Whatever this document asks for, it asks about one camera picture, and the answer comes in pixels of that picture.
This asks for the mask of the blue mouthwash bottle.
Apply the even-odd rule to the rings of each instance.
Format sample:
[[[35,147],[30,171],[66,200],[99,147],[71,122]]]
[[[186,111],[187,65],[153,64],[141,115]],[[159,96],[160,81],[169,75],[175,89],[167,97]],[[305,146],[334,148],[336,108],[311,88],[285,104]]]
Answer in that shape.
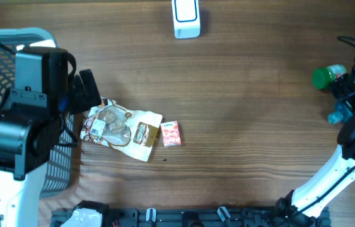
[[[335,111],[330,113],[327,120],[330,124],[345,123],[352,117],[352,112],[342,103],[335,104]]]

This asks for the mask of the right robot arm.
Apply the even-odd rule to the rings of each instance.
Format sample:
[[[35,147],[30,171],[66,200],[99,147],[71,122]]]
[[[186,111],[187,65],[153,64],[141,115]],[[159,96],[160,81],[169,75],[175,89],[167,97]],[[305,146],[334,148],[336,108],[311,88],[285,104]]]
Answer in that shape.
[[[355,48],[355,38],[338,40]],[[334,97],[349,106],[351,117],[337,136],[328,162],[304,185],[277,201],[269,217],[272,226],[320,226],[325,206],[355,181],[355,58],[351,72],[329,83]]]

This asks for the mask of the green lid jar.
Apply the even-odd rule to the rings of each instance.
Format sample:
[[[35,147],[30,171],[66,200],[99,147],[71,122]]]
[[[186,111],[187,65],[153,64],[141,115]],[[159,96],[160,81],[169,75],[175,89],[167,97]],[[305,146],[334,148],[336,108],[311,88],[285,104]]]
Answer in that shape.
[[[312,83],[318,90],[324,90],[331,82],[341,77],[346,72],[346,68],[341,64],[321,67],[314,70],[312,74]]]

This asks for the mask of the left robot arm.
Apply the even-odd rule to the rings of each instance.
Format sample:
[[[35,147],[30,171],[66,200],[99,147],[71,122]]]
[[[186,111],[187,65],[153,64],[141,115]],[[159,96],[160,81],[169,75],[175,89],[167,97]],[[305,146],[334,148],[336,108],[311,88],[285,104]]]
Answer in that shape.
[[[15,83],[0,101],[0,226],[35,226],[38,203],[55,147],[75,148],[67,120],[98,105],[100,94],[89,69],[58,47],[24,47],[15,52]]]

